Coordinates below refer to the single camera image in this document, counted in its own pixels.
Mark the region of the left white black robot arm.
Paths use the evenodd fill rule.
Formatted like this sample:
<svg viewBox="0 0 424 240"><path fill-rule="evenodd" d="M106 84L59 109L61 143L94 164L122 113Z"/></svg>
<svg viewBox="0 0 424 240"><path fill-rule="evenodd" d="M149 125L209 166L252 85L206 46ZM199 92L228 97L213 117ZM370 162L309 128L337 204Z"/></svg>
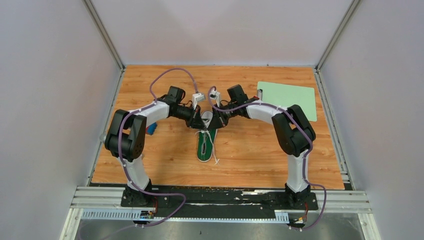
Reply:
<svg viewBox="0 0 424 240"><path fill-rule="evenodd" d="M127 186L123 192L123 203L133 207L149 206L153 197L151 179L143 164L143 150L149 126L160 120L174 117L185 121L188 128L205 129L201 119L199 102L205 95L196 92L189 103L182 101L186 92L171 86L168 93L144 107L126 111L117 110L104 139L104 147L116 157L127 178Z"/></svg>

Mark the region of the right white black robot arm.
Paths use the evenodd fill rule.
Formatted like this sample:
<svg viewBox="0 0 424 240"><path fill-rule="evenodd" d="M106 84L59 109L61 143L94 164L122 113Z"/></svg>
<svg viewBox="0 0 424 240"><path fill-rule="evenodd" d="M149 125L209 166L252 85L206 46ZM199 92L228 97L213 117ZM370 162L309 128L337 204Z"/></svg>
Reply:
<svg viewBox="0 0 424 240"><path fill-rule="evenodd" d="M316 139L316 133L302 108L297 104L289 107L276 106L262 101L258 96L249 98L239 84L229 88L227 92L230 101L221 105L217 88L212 86L208 90L208 102L216 100L216 104L211 105L212 127L215 129L226 127L229 119L236 116L271 124L280 148L287 155L285 201L290 208L298 209L311 193L308 161L313 141Z"/></svg>

